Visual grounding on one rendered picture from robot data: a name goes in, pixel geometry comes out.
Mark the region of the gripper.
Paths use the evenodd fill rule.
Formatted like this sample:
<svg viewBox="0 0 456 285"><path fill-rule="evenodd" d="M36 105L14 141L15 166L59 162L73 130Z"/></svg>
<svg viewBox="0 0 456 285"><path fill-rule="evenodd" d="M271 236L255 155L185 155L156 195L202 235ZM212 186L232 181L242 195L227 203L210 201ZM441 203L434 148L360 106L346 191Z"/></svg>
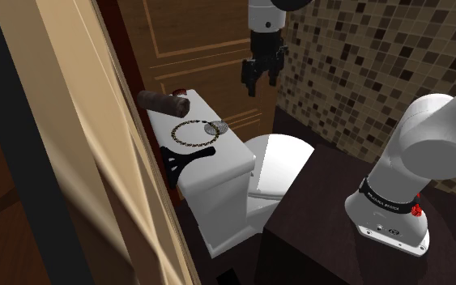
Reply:
<svg viewBox="0 0 456 285"><path fill-rule="evenodd" d="M284 66L285 53L288 51L288 47L283 45L281 32L281 29L276 32L250 32L252 58L244 59L241 68L241 82L246 86L250 97L255 97L256 83L267 70L269 84L276 86L279 72Z"/></svg>

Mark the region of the brown wooden door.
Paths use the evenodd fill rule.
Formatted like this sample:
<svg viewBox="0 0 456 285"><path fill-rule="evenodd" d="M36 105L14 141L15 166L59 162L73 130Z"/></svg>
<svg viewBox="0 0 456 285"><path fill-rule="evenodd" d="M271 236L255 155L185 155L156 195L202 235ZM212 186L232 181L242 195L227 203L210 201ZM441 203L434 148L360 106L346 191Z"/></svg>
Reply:
<svg viewBox="0 0 456 285"><path fill-rule="evenodd" d="M250 58L248 0L95 0L108 31L135 125L145 130L158 171L164 164L142 90L194 89L242 141L273 130L277 87L267 74L250 97L241 63Z"/></svg>

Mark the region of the silver round mesh strainer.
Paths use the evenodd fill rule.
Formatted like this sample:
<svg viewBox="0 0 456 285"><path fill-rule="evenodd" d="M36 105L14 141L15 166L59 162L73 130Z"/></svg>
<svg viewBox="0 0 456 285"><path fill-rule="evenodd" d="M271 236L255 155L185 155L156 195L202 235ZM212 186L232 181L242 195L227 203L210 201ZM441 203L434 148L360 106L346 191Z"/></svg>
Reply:
<svg viewBox="0 0 456 285"><path fill-rule="evenodd" d="M229 130L229 126L224 121L209 121L204 125L204 131L209 135L222 135Z"/></svg>

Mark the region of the dark brown rolled towel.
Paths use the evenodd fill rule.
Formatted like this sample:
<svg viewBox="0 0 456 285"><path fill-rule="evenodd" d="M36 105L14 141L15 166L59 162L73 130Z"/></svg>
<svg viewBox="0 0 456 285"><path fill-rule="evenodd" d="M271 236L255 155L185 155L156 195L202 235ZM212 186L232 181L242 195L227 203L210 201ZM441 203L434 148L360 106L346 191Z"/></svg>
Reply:
<svg viewBox="0 0 456 285"><path fill-rule="evenodd" d="M141 91L137 95L137 103L140 108L179 118L185 117L190 111L187 98L154 91Z"/></svg>

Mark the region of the white toilet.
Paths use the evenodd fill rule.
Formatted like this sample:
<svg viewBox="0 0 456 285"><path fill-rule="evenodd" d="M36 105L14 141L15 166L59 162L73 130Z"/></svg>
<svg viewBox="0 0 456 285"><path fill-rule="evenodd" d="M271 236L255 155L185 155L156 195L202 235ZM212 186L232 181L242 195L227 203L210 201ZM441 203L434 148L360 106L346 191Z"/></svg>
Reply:
<svg viewBox="0 0 456 285"><path fill-rule="evenodd" d="M204 125L222 121L193 89L187 91L190 111L173 117L147 112L160 147L189 154L214 147L213 156L189 163L177 187L192 211L211 257L262 232L289 190L313 147L286 134L264 134L247 142L229 130L209 135Z"/></svg>

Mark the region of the black tower figure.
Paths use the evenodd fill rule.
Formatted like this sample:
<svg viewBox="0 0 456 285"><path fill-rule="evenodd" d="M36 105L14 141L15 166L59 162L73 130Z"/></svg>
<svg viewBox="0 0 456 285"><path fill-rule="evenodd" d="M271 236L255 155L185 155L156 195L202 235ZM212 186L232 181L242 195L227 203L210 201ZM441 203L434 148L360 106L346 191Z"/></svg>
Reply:
<svg viewBox="0 0 456 285"><path fill-rule="evenodd" d="M189 154L179 154L167 147L160 147L160 153L164 162L168 185L171 189L175 189L181 172L189 163L200 158L213 156L216 150L214 147L205 147Z"/></svg>

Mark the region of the dark robot stand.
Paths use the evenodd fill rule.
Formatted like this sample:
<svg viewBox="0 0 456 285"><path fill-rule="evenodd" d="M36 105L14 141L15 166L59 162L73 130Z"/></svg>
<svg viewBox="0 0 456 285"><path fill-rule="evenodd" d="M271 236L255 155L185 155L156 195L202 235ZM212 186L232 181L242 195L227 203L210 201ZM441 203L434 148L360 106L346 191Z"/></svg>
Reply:
<svg viewBox="0 0 456 285"><path fill-rule="evenodd" d="M255 285L456 285L456 195L421 193L430 248L414 257L363 237L344 202L371 165L317 146L269 218Z"/></svg>

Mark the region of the beige shower curtain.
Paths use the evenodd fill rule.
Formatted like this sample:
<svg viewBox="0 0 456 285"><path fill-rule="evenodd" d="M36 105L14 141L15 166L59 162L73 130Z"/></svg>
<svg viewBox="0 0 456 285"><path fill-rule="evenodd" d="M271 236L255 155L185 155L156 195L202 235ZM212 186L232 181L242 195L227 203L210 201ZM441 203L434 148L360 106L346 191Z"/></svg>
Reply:
<svg viewBox="0 0 456 285"><path fill-rule="evenodd" d="M201 285L96 0L0 0L0 25L64 194L139 285Z"/></svg>

